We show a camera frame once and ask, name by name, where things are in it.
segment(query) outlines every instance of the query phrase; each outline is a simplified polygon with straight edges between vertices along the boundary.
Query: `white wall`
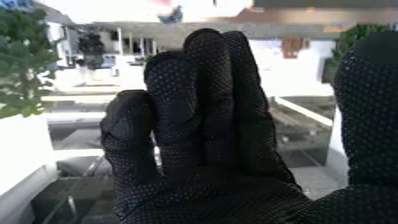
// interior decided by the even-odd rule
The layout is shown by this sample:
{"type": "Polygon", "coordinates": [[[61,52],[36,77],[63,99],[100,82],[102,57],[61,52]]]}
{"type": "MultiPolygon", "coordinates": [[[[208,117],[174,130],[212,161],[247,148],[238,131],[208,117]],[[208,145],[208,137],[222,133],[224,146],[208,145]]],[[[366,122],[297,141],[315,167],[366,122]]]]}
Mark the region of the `white wall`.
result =
{"type": "Polygon", "coordinates": [[[29,211],[34,196],[57,180],[45,117],[0,119],[0,136],[0,223],[13,224],[16,213],[29,211]]]}
{"type": "Polygon", "coordinates": [[[262,85],[269,96],[329,96],[331,85],[322,84],[325,58],[333,56],[334,41],[311,41],[297,59],[283,57],[281,40],[251,40],[260,66],[262,85]]]}

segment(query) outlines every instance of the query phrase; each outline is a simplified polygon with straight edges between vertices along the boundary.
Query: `textured glove fabric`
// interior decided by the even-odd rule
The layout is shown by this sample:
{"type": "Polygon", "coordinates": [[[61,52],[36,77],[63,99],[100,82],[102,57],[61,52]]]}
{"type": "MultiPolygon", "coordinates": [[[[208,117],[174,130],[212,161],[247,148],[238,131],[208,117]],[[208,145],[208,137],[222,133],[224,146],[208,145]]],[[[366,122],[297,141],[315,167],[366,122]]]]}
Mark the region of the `textured glove fabric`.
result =
{"type": "Polygon", "coordinates": [[[224,33],[224,38],[231,55],[235,128],[246,173],[295,184],[295,177],[276,151],[276,124],[249,41],[237,31],[224,33]]]}
{"type": "Polygon", "coordinates": [[[228,44],[221,33],[198,30],[185,40],[185,54],[199,65],[199,110],[206,164],[237,168],[237,139],[233,120],[233,76],[228,44]]]}
{"type": "Polygon", "coordinates": [[[317,201],[276,151],[244,34],[199,30],[185,50],[153,58],[148,93],[119,94],[102,122],[121,223],[398,223],[398,65],[379,63],[382,55],[372,51],[373,46],[395,48],[386,35],[357,44],[341,63],[334,87],[350,186],[317,201]]]}

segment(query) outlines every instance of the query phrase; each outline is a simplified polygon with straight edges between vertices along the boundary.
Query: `window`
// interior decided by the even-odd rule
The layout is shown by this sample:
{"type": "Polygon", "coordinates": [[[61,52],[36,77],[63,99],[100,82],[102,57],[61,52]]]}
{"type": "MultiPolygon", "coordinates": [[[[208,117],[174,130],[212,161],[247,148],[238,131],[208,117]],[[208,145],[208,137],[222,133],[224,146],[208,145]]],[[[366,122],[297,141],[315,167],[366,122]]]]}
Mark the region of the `window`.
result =
{"type": "Polygon", "coordinates": [[[27,8],[32,6],[32,0],[0,0],[0,7],[13,8],[27,8]]]}

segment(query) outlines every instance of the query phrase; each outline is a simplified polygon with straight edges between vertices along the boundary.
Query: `finger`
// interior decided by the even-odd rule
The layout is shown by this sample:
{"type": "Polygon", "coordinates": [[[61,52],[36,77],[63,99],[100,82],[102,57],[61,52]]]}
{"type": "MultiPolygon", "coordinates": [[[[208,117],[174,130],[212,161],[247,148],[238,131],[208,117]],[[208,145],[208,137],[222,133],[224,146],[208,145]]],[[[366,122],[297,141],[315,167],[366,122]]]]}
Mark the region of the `finger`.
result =
{"type": "Polygon", "coordinates": [[[381,32],[357,41],[334,79],[352,185],[398,186],[397,38],[381,32]]]}
{"type": "Polygon", "coordinates": [[[153,108],[148,93],[125,91],[109,104],[102,121],[102,144],[116,180],[116,213],[125,216],[132,187],[158,175],[151,143],[153,108]]]}
{"type": "Polygon", "coordinates": [[[231,54],[238,147],[246,160],[246,169],[251,174],[295,182],[276,151],[276,125],[260,86],[258,65],[249,41],[244,33],[238,31],[224,33],[224,38],[231,54]]]}
{"type": "Polygon", "coordinates": [[[196,31],[185,53],[199,63],[199,107],[203,112],[205,157],[210,165],[237,166],[233,129],[233,79],[230,52],[221,33],[196,31]]]}
{"type": "Polygon", "coordinates": [[[148,93],[157,108],[155,137],[166,172],[203,165],[198,68],[183,52],[166,52],[146,67],[148,93]]]}

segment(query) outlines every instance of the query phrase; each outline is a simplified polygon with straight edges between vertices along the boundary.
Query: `green leaves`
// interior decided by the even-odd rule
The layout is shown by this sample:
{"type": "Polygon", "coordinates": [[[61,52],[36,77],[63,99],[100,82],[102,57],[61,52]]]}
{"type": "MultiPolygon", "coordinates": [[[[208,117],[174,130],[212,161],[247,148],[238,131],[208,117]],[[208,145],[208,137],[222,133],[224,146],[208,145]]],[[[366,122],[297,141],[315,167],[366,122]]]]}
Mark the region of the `green leaves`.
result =
{"type": "Polygon", "coordinates": [[[45,17],[43,10],[0,9],[0,118],[45,112],[41,97],[52,93],[55,78],[48,65],[57,62],[45,17]]]}
{"type": "Polygon", "coordinates": [[[338,67],[345,54],[349,53],[356,42],[363,40],[373,32],[391,31],[389,25],[368,24],[357,25],[340,36],[338,47],[333,51],[334,57],[325,62],[324,82],[333,83],[338,67]]]}

